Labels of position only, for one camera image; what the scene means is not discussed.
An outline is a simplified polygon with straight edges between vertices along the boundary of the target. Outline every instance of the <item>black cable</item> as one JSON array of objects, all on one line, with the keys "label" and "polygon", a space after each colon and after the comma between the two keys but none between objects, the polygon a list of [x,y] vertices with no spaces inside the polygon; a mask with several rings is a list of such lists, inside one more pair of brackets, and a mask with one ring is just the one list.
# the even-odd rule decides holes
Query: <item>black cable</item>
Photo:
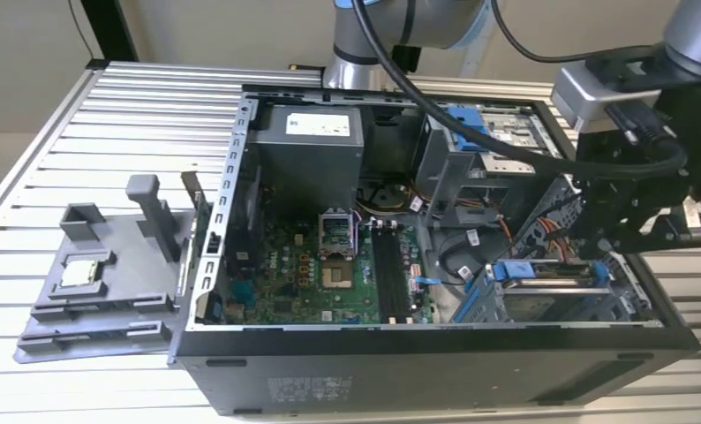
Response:
[{"label": "black cable", "polygon": [[589,51],[587,53],[580,53],[577,55],[541,56],[541,55],[535,54],[528,48],[525,48],[525,46],[515,38],[515,35],[507,26],[507,22],[504,22],[503,12],[500,11],[499,0],[492,0],[492,9],[493,9],[493,17],[496,18],[496,23],[500,26],[500,29],[503,30],[504,38],[507,38],[507,41],[513,45],[515,49],[520,51],[521,55],[528,57],[535,62],[539,62],[543,64],[564,64],[567,62],[577,62],[591,57],[608,55],[609,53],[617,53],[621,50],[651,49],[652,47],[652,46],[627,46],[627,47],[619,47],[616,49]]},{"label": "black cable", "polygon": [[384,48],[379,34],[373,29],[368,10],[363,0],[352,0],[356,16],[360,21],[363,33],[379,57],[384,70],[389,74],[401,91],[412,98],[415,103],[449,130],[459,133],[465,139],[477,143],[483,148],[492,150],[497,155],[507,156],[515,161],[531,164],[533,167],[551,172],[575,174],[583,178],[609,179],[641,179],[661,177],[675,174],[687,164],[685,151],[677,144],[669,150],[668,159],[659,163],[644,165],[620,165],[613,163],[576,162],[559,159],[548,155],[540,155],[528,149],[515,147],[496,138],[483,134],[467,127],[443,108],[440,108],[425,96],[423,91],[412,84],[400,66],[391,60],[389,53]]},{"label": "black cable", "polygon": [[87,46],[88,54],[91,55],[91,59],[96,59],[96,55],[94,54],[94,50],[91,49],[91,46],[88,45],[87,37],[83,34],[83,29],[80,28],[80,24],[78,23],[76,9],[74,8],[72,0],[67,0],[67,3],[70,4],[70,13],[72,14],[72,20],[76,23],[78,33],[80,34],[80,38],[83,39],[83,43]]}]

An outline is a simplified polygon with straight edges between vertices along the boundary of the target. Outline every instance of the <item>aluminum table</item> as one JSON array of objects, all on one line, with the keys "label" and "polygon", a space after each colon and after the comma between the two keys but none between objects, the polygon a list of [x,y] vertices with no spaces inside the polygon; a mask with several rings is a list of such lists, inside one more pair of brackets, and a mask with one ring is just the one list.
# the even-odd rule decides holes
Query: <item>aluminum table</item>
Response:
[{"label": "aluminum table", "polygon": [[[549,102],[549,84],[417,78],[429,93]],[[138,213],[124,194],[134,173],[153,172],[160,197],[188,208],[179,173],[197,170],[216,193],[244,83],[320,85],[317,72],[114,63],[82,76],[0,185],[0,422],[221,423],[185,371],[144,354],[23,366],[16,337],[42,288],[70,202],[104,214]],[[571,138],[576,133],[568,129]],[[701,250],[649,254],[648,262],[701,339]],[[515,423],[701,423],[701,353],[585,408],[324,415],[284,420],[427,420]]]}]

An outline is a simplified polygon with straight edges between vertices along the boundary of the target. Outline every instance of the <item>blue drive bracket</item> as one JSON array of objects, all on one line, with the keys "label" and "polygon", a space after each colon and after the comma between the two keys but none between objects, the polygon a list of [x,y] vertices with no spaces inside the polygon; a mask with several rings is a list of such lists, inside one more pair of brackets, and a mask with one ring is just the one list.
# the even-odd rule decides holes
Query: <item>blue drive bracket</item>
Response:
[{"label": "blue drive bracket", "polygon": [[[476,108],[448,108],[447,112],[459,119],[463,124],[479,133],[489,135],[489,130],[483,122],[481,112]],[[453,132],[455,147],[463,152],[488,152],[479,144],[468,141],[459,133]]]}]

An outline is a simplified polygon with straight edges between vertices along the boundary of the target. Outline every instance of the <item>label sticker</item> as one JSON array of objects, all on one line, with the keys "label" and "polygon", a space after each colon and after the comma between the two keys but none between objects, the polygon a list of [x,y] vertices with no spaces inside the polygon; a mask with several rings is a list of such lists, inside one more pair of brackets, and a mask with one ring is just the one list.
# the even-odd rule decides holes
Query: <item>label sticker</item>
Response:
[{"label": "label sticker", "polygon": [[493,137],[504,141],[505,143],[513,142],[513,136],[507,132],[495,132]]},{"label": "label sticker", "polygon": [[291,113],[288,115],[287,133],[351,137],[351,117],[319,113]]},{"label": "label sticker", "polygon": [[457,274],[463,277],[463,280],[471,281],[472,279],[472,271],[468,267],[463,267],[457,270]]},{"label": "label sticker", "polygon": [[280,377],[269,378],[271,400],[292,402],[347,402],[351,397],[352,377]]},{"label": "label sticker", "polygon": [[421,211],[421,207],[423,207],[423,199],[419,196],[416,196],[416,198],[411,202],[411,209],[415,212],[420,212]]},{"label": "label sticker", "polygon": [[465,232],[468,234],[468,241],[471,242],[471,246],[479,246],[481,244],[481,237],[479,237],[479,230],[472,229]]}]

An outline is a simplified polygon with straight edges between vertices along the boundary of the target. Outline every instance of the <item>cable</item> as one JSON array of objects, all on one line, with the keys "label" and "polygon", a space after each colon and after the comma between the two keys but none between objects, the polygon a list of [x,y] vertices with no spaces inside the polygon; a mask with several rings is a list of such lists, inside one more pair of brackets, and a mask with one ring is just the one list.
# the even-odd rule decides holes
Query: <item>cable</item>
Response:
[{"label": "cable", "polygon": [[[552,232],[553,226],[548,223],[547,218],[539,218],[539,224],[544,227],[545,233],[549,234]],[[564,252],[564,249],[560,243],[556,240],[551,240],[549,246],[553,246],[553,248],[557,249],[557,251],[560,252],[560,256],[563,257],[563,261],[567,261],[567,253]]]},{"label": "cable", "polygon": [[83,29],[80,28],[80,24],[78,23],[76,9],[74,8],[72,0],[67,0],[67,3],[70,4],[70,13],[72,14],[72,20],[76,23],[78,33],[80,34],[80,38],[83,39],[83,43],[87,46],[88,54],[91,55],[91,59],[96,59],[96,55],[94,54],[94,50],[91,49],[91,46],[88,45],[87,37],[83,34]]},{"label": "cable", "polygon": [[507,235],[507,239],[511,243],[513,243],[513,234],[511,233],[511,227],[507,226],[507,222],[504,221],[504,218],[500,217],[500,225],[503,226],[504,234]]},{"label": "cable", "polygon": [[496,23],[500,26],[500,29],[504,33],[504,38],[507,38],[507,41],[511,42],[515,49],[520,51],[521,55],[528,57],[535,62],[539,62],[541,64],[564,64],[567,62],[577,62],[580,60],[585,60],[591,57],[608,55],[611,53],[617,53],[621,50],[631,50],[631,49],[651,49],[652,46],[627,46],[627,47],[619,47],[616,49],[607,49],[607,50],[597,50],[597,51],[589,51],[587,53],[580,53],[577,55],[568,55],[568,56],[540,56],[535,54],[525,46],[517,41],[515,38],[513,32],[507,27],[507,22],[504,22],[503,12],[500,11],[500,2],[499,0],[492,0],[492,8],[493,8],[493,17],[496,18]]},{"label": "cable", "polygon": [[583,178],[609,179],[641,179],[661,177],[675,174],[687,164],[687,153],[675,143],[663,143],[665,148],[665,159],[659,163],[644,165],[621,165],[613,163],[576,162],[541,155],[533,151],[512,146],[496,138],[483,134],[467,127],[443,108],[440,108],[425,96],[423,91],[412,84],[400,66],[391,60],[389,53],[384,48],[379,34],[371,23],[369,13],[363,0],[352,0],[356,16],[361,25],[363,33],[379,57],[384,70],[389,74],[401,91],[412,98],[415,103],[449,130],[459,133],[465,139],[477,143],[483,148],[492,150],[497,155],[507,156],[515,161],[528,163],[533,167],[552,172],[575,174]]},{"label": "cable", "polygon": [[396,216],[396,215],[405,215],[408,213],[404,211],[393,212],[393,211],[376,210],[365,206],[360,200],[356,199],[355,202],[363,208],[363,210],[365,210],[369,214],[376,215],[376,216]]}]

